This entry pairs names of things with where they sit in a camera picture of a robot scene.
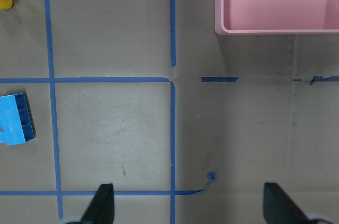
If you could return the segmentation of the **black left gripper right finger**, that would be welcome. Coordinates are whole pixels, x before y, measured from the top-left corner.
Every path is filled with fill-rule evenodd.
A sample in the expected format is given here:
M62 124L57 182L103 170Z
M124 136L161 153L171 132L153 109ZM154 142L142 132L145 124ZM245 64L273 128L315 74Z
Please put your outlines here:
M263 193L263 216L269 224L312 223L278 183L266 182Z

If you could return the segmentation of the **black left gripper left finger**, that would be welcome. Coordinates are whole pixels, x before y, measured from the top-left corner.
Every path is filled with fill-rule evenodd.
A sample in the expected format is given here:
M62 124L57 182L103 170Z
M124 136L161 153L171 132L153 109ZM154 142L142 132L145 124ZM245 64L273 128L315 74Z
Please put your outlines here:
M80 223L112 224L114 215L113 184L101 184L82 215Z

